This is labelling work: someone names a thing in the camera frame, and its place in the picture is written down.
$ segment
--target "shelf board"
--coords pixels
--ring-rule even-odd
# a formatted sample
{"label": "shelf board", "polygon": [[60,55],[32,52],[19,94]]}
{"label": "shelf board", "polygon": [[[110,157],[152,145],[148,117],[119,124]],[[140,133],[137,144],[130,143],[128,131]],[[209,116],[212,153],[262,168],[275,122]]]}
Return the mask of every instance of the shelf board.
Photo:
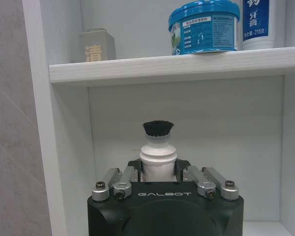
{"label": "shelf board", "polygon": [[280,222],[246,221],[243,236],[292,236]]}
{"label": "shelf board", "polygon": [[295,47],[50,65],[52,84],[110,86],[278,76],[295,72]]}

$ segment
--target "small gray box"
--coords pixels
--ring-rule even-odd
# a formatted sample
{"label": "small gray box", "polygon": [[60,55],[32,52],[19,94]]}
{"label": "small gray box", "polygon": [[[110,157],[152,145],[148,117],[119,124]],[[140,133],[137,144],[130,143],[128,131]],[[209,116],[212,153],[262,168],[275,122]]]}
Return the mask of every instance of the small gray box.
{"label": "small gray box", "polygon": [[79,35],[80,61],[115,60],[115,40],[103,28],[93,27]]}

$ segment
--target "product label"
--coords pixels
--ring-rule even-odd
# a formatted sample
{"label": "product label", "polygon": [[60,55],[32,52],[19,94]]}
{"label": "product label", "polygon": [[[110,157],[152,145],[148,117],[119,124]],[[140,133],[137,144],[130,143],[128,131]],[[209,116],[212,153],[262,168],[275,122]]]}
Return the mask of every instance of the product label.
{"label": "product label", "polygon": [[180,23],[176,22],[173,24],[172,31],[172,48],[173,48],[173,55],[180,54],[180,42],[181,42],[181,34],[180,34]]}
{"label": "product label", "polygon": [[173,55],[234,48],[235,23],[234,16],[220,14],[197,18],[192,16],[183,20],[180,31],[182,40],[179,44],[172,43]]}
{"label": "product label", "polygon": [[268,36],[269,0],[243,0],[243,41]]}
{"label": "product label", "polygon": [[213,16],[213,47],[234,47],[234,17],[225,15]]}

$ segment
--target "blue plastic tub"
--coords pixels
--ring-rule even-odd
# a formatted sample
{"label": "blue plastic tub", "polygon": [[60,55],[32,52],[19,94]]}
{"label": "blue plastic tub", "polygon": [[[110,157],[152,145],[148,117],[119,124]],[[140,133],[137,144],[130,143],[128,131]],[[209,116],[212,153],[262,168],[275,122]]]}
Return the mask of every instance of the blue plastic tub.
{"label": "blue plastic tub", "polygon": [[169,17],[173,55],[237,50],[239,7],[230,0],[200,0]]}

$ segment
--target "hex screw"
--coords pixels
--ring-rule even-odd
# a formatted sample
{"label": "hex screw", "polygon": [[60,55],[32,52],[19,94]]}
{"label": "hex screw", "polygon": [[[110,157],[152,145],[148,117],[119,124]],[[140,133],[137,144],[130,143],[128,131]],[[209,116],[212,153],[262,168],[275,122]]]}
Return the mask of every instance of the hex screw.
{"label": "hex screw", "polygon": [[208,189],[206,191],[206,197],[208,199],[213,199],[215,197],[215,191],[213,189]]}
{"label": "hex screw", "polygon": [[118,201],[122,201],[126,196],[126,192],[123,190],[118,190],[115,194],[115,197],[117,198]]}
{"label": "hex screw", "polygon": [[97,182],[95,186],[97,189],[104,189],[106,187],[105,182],[103,181]]}
{"label": "hex screw", "polygon": [[227,181],[225,181],[225,187],[234,188],[235,187],[235,182],[232,181],[232,180],[227,180]]}

